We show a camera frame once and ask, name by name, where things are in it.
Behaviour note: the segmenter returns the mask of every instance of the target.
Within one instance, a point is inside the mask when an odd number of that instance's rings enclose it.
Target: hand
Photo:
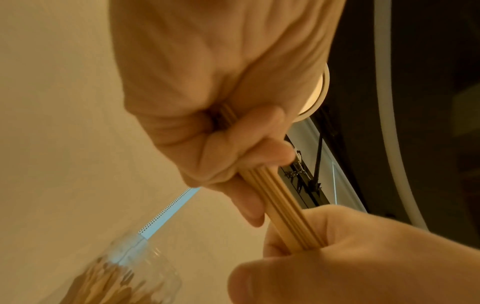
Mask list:
[[[284,135],[323,72],[344,0],[110,0],[124,103],[190,187],[228,195],[255,226],[238,168],[295,157]],[[239,121],[214,131],[228,103]]]
[[[305,216],[327,247],[289,255],[270,226],[264,259],[230,276],[234,304],[478,303],[480,251],[346,207]]]

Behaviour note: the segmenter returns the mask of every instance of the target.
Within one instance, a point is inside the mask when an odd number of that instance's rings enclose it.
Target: white cable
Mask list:
[[[386,156],[398,195],[411,223],[418,228],[428,230],[422,213],[415,202],[400,153],[392,94],[391,28],[392,0],[375,0],[374,44],[376,93]]]

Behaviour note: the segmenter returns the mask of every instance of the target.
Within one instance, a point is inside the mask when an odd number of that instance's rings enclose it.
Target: blue strip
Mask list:
[[[151,220],[138,233],[145,239],[149,239],[160,227],[163,226],[188,200],[190,200],[200,188],[189,188],[182,193],[176,200],[168,205],[159,215]]]

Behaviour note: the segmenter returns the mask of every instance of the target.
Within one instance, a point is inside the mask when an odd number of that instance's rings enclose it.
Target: transparent container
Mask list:
[[[181,284],[160,251],[130,233],[39,304],[171,304]]]

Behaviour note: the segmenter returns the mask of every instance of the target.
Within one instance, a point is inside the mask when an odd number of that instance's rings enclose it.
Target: wooden stick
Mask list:
[[[223,105],[220,109],[225,127],[237,121],[232,109]],[[324,247],[302,214],[299,204],[282,182],[278,174],[268,168],[240,170],[240,176],[261,196],[265,210],[291,253]]]

